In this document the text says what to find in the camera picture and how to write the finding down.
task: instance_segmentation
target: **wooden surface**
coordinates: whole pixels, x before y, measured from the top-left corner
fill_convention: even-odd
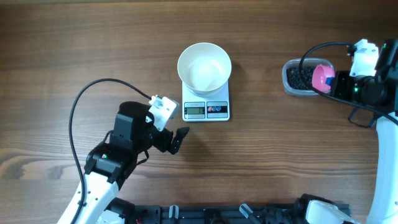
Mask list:
[[[171,156],[151,150],[119,197],[138,205],[292,203],[303,193],[349,203],[362,222],[371,206],[377,133],[347,122],[349,106],[284,93],[284,63],[332,40],[397,37],[392,1],[189,1],[0,7],[0,222],[55,223],[78,173],[68,141],[76,94],[119,78],[179,102],[177,60],[211,42],[233,61],[231,120],[190,126]],[[321,51],[349,69],[344,48]],[[87,153],[113,127],[123,101],[147,100],[116,83],[90,88],[74,119]]]

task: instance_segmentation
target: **white bowl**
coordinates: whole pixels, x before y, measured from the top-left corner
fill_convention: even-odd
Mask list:
[[[182,82],[193,92],[206,95],[220,89],[231,75],[228,54],[211,43],[198,43],[185,49],[178,59]]]

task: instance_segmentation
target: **white bracket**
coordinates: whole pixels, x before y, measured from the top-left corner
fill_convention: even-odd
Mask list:
[[[175,112],[180,106],[180,104],[174,100],[167,97],[160,99],[157,95],[152,96],[149,104],[152,105],[151,108],[149,108],[149,112],[154,115],[154,126],[158,131],[163,131],[167,121],[174,117]],[[146,122],[149,123],[151,121],[152,120],[147,116]]]
[[[376,74],[374,67],[379,59],[379,49],[375,44],[368,43],[366,39],[360,40],[355,46],[356,51],[349,75],[352,77],[357,75],[374,76]]]

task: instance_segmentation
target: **kitchen scale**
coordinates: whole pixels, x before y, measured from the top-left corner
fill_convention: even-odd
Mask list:
[[[191,91],[182,83],[182,119],[195,121],[227,121],[229,120],[228,82],[220,89],[201,95]]]

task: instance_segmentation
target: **scale control panel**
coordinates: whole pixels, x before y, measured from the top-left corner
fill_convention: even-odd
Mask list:
[[[226,121],[229,120],[228,102],[186,102],[185,121]]]

